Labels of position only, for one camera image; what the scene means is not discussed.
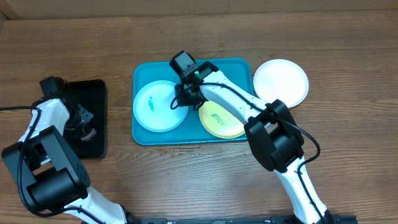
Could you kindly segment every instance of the black cable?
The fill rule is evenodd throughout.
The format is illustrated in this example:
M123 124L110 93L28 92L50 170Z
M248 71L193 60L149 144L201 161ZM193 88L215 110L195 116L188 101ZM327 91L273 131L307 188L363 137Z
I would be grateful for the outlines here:
M18 188L18 194L19 197L21 198L22 203L24 204L25 208L30 211L30 213L37 215L38 217L52 217L55 215L59 215L61 213L70 211L70 210L76 210L78 213L83 213L85 214L87 217L89 217L90 219L92 219L94 222L96 223L103 223L101 220L97 219L95 216L93 216L92 214L88 213L86 210L80 208L80 207L68 207L68 208L61 208L59 211L57 212L51 212L51 213L40 213L40 212L36 212L32 209L32 207L27 203L23 188L22 188L22 162L24 160L24 155L25 155L25 149L26 149L26 142L31 138L31 136L33 135L35 128L37 126L37 123L40 120L40 116L42 111L39 108L35 108L32 106L11 106L11 107L4 107L4 108L0 108L0 111L6 111L6 110L36 110L37 111L37 116L35 121L33 122L33 125L31 127L29 127L29 132L26 136L26 138L24 139L24 141L21 144L21 151L19 153L19 159L18 159L18 166L17 166L17 188Z
M252 108L254 108L254 109L256 109L256 110L258 110L258 111L260 111L260 112L263 112L263 111L264 111L264 110L260 109L256 104L254 104L254 103L250 102L248 99L246 99L242 94L240 94L240 93L239 93L238 91L236 91L234 88L232 88L232 87L230 87L230 86L228 86L228 85L225 85L225 84L223 84L223 83L200 83L199 85L190 86L190 87L184 89L184 91L181 91L180 94L185 94L188 90L191 90L191 89L193 89L193 88L197 88L197 87L203 86L203 85L213 85L213 86L220 86L220 87L222 87L222 88L226 88L226 89L232 91L232 92L233 92L235 95L237 95L238 97L240 97L240 99L242 99L245 103L247 103L247 104L248 104L249 106L251 106ZM174 110L175 108L177 108L177 107L179 106L179 104L177 104L176 107L173 107L173 106L172 106L173 103L174 103L174 101L177 100L178 97L179 97L179 95L175 96L175 98L173 99L173 101L172 101L172 103L171 103L171 105L170 105L170 108L171 108L172 110ZM277 121L279 121L279 122L281 122L281 123L287 124L287 125L291 126L292 128L295 128L296 130L300 131L302 134L304 134L306 137L308 137L308 138L314 143L314 145L317 147L317 153L316 153L313 157L307 159L306 161L304 161L304 162L302 162L300 165L298 165L297 171L296 171L296 172L297 172L297 174L298 174L298 178L300 179L300 183L302 184L302 186L303 186L303 188L304 188L304 191L305 191L305 193L307 194L308 199L310 200L310 203L314 206L314 208L315 208L315 210L317 211L317 213L318 213L318 215L319 215L319 217L320 217L322 223L325 223L325 221L324 221L324 219L323 219L323 215L321 214L321 212L319 211L317 205L316 205L315 202L313 201L313 199L312 199L312 197L311 197L311 195L310 195L310 192L309 192L308 189L307 189L307 186L305 186L304 180L303 180L303 178L302 178L302 173L301 173L301 171L300 171L300 170L301 170L301 167L303 167L305 164L308 164L309 162L312 162L312 161L314 161L316 158L319 157L319 155L320 155L320 153L321 153L321 147L319 146L317 140L315 140L314 137L312 137L309 133L307 133L306 131L304 131L304 130L301 129L300 127L298 127L298 126L296 126L296 125L294 125L294 124L292 124L292 123L289 123L289 122L287 122L287 121L285 121L285 120L283 120L283 119L281 119L281 118L278 118L277 116L274 116L274 119L276 119Z

